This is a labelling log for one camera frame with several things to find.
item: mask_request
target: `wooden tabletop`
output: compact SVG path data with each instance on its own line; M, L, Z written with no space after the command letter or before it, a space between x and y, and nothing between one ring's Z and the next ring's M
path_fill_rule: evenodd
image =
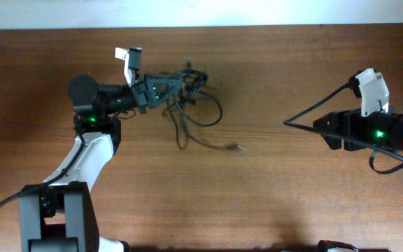
M247 150L195 143L179 150L164 107L122 122L122 143L92 190L103 237L161 249L279 249L329 239L403 251L403 170L378 175L370 150L333 151L320 136L283 126L369 67L403 112L403 24L0 31L0 200L41 182L71 149L69 81L89 74L123 84L114 48L130 46L143 48L143 74L179 70L187 58L207 72L225 114L192 132ZM215 116L200 106L200 118ZM299 121L359 106L344 90ZM379 169L396 164L376 161ZM19 250L11 203L0 210L0 251Z

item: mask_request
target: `green led indicator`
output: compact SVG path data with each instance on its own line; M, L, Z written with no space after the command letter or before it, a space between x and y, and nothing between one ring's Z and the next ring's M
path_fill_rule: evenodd
M380 130L377 130L377 131L376 131L376 137L378 137L378 138L383 137L383 132L380 131Z

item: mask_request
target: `wooden table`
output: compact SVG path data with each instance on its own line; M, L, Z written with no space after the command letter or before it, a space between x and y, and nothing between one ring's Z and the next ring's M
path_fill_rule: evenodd
M192 131L247 151L194 143L180 151L161 108L123 122L120 148L92 190L104 237L162 249L330 239L403 251L403 170L378 175L370 150L332 151L320 136L282 123L369 67L383 73L403 112L403 24L0 31L0 200L42 181L71 149L69 81L89 74L123 84L114 48L129 46L143 48L142 73L176 71L188 57L209 73L222 87L225 117ZM300 122L359 106L345 90ZM0 210L0 251L19 250L12 203Z

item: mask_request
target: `white wall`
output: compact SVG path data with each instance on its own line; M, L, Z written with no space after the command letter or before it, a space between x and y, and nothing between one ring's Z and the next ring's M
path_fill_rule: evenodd
M0 0L0 29L403 22L403 0Z

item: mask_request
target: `white plastic part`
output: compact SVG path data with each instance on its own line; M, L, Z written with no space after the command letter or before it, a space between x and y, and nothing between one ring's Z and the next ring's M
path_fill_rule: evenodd
M115 49L115 58L124 60L124 76L125 76L125 79L127 80L128 86L131 87L133 74L132 74L132 70L129 69L129 51L127 49L123 49L123 48L116 48Z
M64 176L50 186L64 186L72 181L80 181L86 182L88 184L88 190L91 191L100 171L113 157L113 142L111 141L110 135L102 134L101 132L85 133L83 138L85 140L85 147L83 147L78 159L68 171L67 176ZM59 168L43 182L47 182L58 176L72 160L81 144L80 137L77 136L76 143L68 156L64 159Z
M358 249L349 249L349 248L329 248L327 252L356 252Z
M124 252L124 244L100 237L99 252Z
M367 117L373 112L388 112L388 100L390 93L381 73L375 73L374 69L366 69L358 74L359 89L362 94L362 117Z

